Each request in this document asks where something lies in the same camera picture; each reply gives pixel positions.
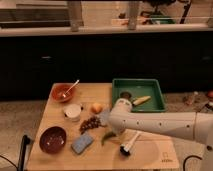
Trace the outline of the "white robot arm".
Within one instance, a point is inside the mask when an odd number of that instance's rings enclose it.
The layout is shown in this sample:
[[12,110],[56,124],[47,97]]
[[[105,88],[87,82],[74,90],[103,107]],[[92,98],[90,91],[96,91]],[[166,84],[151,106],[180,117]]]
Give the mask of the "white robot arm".
[[213,114],[199,112],[132,113],[132,104],[119,98],[108,117],[117,135],[126,129],[140,130],[204,144],[200,171],[213,171]]

